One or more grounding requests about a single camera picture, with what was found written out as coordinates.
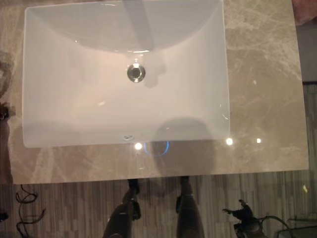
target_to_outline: cable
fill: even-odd
[[[20,233],[21,237],[22,238],[30,238],[31,236],[29,235],[27,229],[26,229],[26,225],[29,225],[29,224],[35,224],[35,223],[38,223],[45,215],[45,211],[46,209],[44,209],[41,214],[39,215],[39,217],[35,220],[31,220],[31,221],[24,221],[23,218],[22,218],[22,215],[21,215],[21,207],[23,204],[29,204],[29,203],[32,203],[32,202],[35,202],[35,200],[38,198],[38,195],[37,193],[31,193],[31,192],[28,192],[27,190],[25,190],[23,188],[23,185],[21,185],[21,189],[23,192],[25,192],[27,195],[21,199],[19,193],[17,192],[15,194],[15,199],[18,203],[20,203],[20,206],[19,206],[19,218],[20,218],[20,222],[18,222],[16,224],[16,229],[18,230],[18,232]]]
[[[262,223],[267,220],[267,219],[275,219],[277,221],[279,221],[280,223],[282,223],[284,226],[286,226],[287,231],[289,232],[289,235],[291,236],[291,238],[295,238],[295,236],[293,235],[292,230],[288,227],[288,225],[279,217],[277,216],[266,216],[266,217],[262,217],[262,218],[258,218],[257,220],[261,221],[260,224],[262,226]]]

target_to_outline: leg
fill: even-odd
[[[141,217],[136,198],[138,193],[138,180],[130,179],[129,190],[125,193],[121,205],[112,213],[103,238],[131,238],[132,221]]]
[[[189,177],[181,177],[181,195],[177,198],[177,238],[204,238],[204,228],[193,198]]]

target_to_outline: vanity top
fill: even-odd
[[[1,172],[14,183],[255,173],[308,168],[304,96],[292,2],[224,0],[231,136],[170,141],[26,148],[22,137],[24,10],[78,2],[0,2],[0,61],[10,72],[0,102],[15,115],[2,143]],[[6,142],[1,126],[1,142]],[[1,176],[0,182],[10,182]]]

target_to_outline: white undermount sink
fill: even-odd
[[[27,147],[229,135],[222,0],[124,0],[25,11]]]

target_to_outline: pink object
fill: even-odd
[[[317,0],[293,0],[296,25],[313,20],[317,17]]]

